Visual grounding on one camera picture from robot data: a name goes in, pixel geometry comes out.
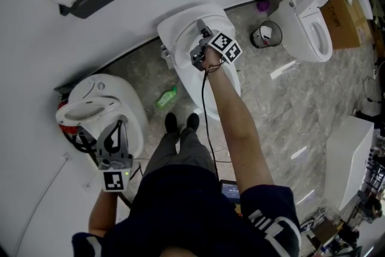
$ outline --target green bottle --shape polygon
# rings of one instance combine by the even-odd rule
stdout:
[[[156,106],[159,108],[165,107],[176,96],[176,86],[173,86],[171,90],[163,92],[161,97],[156,100]]]

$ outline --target white toilet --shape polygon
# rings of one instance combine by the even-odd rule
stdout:
[[[197,21],[201,19],[215,34],[222,32],[231,39],[235,37],[235,29],[224,10],[216,4],[199,5],[181,11],[158,25],[159,36],[168,49],[173,66],[180,80],[185,86],[194,103],[203,110],[202,83],[204,71],[197,70],[190,59],[192,51],[202,39],[197,28]],[[223,63],[222,68],[229,77],[236,92],[241,93],[238,75],[234,64]],[[217,105],[210,83],[207,82],[204,90],[207,115],[219,120]]]
[[[293,57],[328,61],[333,52],[325,20],[319,10],[328,0],[283,0],[269,19],[282,30],[282,45]]]
[[[148,121],[134,88],[123,78],[108,74],[91,75],[71,91],[68,104],[56,113],[64,126],[82,126],[96,140],[119,119],[126,126],[129,153],[138,157],[147,136]]]

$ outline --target trash can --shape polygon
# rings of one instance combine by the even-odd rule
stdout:
[[[277,46],[282,42],[281,28],[276,23],[266,20],[251,33],[250,41],[256,48]]]

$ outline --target gray pants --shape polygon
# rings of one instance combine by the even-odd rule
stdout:
[[[214,163],[207,148],[202,145],[191,128],[180,133],[180,151],[176,153],[177,133],[165,134],[152,155],[143,177],[167,165],[199,166],[215,173]]]

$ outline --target purple object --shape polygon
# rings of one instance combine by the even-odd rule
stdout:
[[[267,0],[257,2],[257,9],[260,12],[266,12],[270,7],[270,2]]]

